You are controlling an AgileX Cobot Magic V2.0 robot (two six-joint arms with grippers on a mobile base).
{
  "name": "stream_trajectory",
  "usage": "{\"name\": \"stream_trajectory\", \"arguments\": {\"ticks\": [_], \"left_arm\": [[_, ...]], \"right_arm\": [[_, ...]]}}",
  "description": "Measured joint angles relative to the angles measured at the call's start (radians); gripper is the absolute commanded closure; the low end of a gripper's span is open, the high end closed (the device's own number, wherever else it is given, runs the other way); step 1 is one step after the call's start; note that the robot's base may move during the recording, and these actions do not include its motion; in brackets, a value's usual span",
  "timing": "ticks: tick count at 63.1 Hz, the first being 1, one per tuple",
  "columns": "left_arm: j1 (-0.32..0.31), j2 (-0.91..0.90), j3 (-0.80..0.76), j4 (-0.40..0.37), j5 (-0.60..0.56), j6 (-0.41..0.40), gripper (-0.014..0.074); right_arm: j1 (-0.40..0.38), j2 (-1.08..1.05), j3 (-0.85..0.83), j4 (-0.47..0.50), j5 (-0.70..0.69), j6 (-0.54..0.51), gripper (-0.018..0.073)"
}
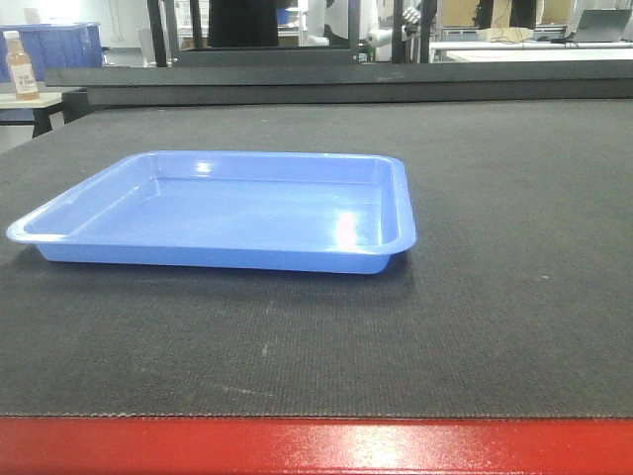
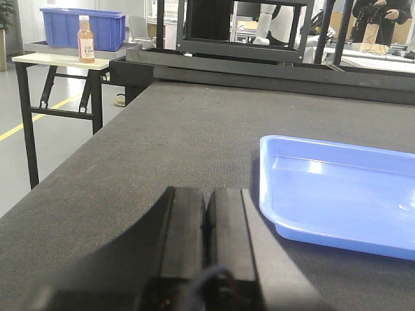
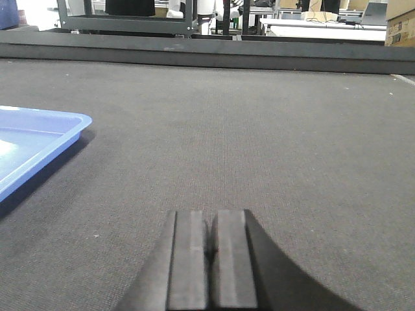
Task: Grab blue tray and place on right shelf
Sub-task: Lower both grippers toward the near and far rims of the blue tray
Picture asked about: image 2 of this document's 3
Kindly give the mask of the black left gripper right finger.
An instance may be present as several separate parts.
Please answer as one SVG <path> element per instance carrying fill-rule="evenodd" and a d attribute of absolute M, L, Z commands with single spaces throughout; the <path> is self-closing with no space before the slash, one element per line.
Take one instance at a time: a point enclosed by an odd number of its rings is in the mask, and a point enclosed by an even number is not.
<path fill-rule="evenodd" d="M 208 310 L 330 310 L 280 246 L 245 189 L 216 189 L 206 211 L 207 261 L 222 266 Z"/>

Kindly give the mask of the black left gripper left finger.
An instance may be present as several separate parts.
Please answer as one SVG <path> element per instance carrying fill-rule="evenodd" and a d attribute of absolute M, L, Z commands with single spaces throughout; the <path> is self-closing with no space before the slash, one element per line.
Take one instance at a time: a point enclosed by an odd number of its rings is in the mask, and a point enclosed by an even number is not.
<path fill-rule="evenodd" d="M 21 310 L 160 310 L 202 271 L 204 196 L 167 187 L 124 233 L 42 277 Z"/>

